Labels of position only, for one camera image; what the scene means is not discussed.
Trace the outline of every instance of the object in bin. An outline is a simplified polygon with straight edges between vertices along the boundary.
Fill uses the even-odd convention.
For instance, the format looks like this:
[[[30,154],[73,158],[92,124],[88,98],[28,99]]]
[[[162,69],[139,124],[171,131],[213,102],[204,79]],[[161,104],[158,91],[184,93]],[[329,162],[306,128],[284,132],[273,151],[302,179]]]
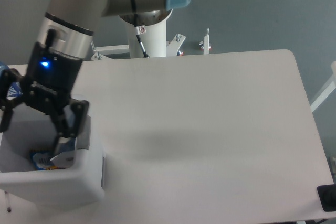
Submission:
[[[74,164],[75,151],[62,152],[50,159],[60,169],[70,168]]]
[[[59,167],[55,166],[50,159],[52,155],[49,151],[30,150],[30,159],[37,170],[56,170]]]

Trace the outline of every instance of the blue led light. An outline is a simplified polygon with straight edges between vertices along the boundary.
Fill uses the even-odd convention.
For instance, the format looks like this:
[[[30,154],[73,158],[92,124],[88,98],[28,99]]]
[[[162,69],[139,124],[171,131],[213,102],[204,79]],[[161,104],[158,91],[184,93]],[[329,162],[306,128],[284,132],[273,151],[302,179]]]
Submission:
[[[48,61],[42,61],[42,62],[40,62],[40,64],[41,64],[42,66],[44,66],[45,68],[49,68],[49,67],[50,67],[50,64],[49,64]]]

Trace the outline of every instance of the metal bracket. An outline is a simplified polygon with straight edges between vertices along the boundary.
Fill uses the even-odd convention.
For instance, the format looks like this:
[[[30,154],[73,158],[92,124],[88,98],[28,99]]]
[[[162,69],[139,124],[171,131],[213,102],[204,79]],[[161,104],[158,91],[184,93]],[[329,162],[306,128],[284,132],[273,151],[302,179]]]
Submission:
[[[181,54],[180,48],[185,41],[186,37],[182,34],[177,34],[172,41],[167,41],[166,56],[178,56]],[[91,42],[92,51],[94,55],[91,60],[104,60],[111,59],[105,55],[127,54],[130,52],[129,45],[95,47],[93,41]]]
[[[321,103],[336,89],[336,61],[331,64],[331,69],[333,71],[333,75],[310,101],[311,112],[314,112],[321,105]]]

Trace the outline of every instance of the black object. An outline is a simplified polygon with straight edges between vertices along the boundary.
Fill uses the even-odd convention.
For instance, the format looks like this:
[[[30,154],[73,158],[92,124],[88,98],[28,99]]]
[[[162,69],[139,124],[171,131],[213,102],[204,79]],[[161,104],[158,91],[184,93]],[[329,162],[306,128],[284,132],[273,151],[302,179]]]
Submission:
[[[82,59],[52,52],[57,32],[48,31],[45,46],[35,43],[27,72],[21,76],[16,69],[6,69],[0,76],[0,109],[3,111],[0,132],[9,128],[13,108],[25,103],[27,106],[49,115],[57,131],[56,141],[60,137],[77,137],[84,126],[89,109],[88,101],[71,98],[72,87],[82,64]],[[22,95],[12,100],[7,99],[9,87],[19,82]],[[70,105],[75,116],[69,126],[64,107]]]
[[[324,185],[317,188],[322,208],[325,212],[336,211],[336,185]]]

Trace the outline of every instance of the silver cylinder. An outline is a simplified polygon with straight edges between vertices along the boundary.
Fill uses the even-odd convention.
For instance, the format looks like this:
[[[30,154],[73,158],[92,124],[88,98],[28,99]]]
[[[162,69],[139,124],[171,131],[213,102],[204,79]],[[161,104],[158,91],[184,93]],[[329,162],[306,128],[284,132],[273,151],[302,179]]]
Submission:
[[[53,50],[77,58],[85,58],[92,41],[92,36],[82,34],[48,18],[44,18],[37,36],[38,42],[41,44],[45,43],[49,29],[57,31],[57,38],[52,47]]]

